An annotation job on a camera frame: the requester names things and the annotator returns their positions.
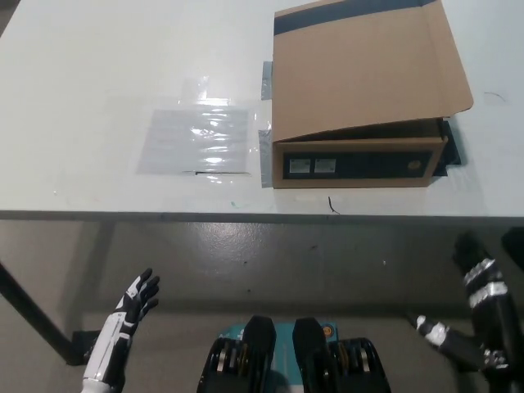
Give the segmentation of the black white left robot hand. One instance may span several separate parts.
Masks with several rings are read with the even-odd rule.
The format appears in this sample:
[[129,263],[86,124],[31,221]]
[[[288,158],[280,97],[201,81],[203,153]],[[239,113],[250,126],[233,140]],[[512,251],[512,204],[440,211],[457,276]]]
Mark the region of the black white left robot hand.
[[122,295],[93,345],[83,375],[83,393],[123,390],[133,336],[148,311],[159,303],[159,282],[152,269],[146,269]]

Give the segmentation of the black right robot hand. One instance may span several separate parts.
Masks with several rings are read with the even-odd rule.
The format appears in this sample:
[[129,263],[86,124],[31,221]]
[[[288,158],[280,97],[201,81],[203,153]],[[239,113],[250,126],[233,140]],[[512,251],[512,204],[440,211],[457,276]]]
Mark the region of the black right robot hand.
[[453,262],[463,280],[474,335],[423,314],[408,314],[408,321],[459,371],[481,373],[490,392],[522,392],[523,332],[498,262],[471,232],[458,236]]

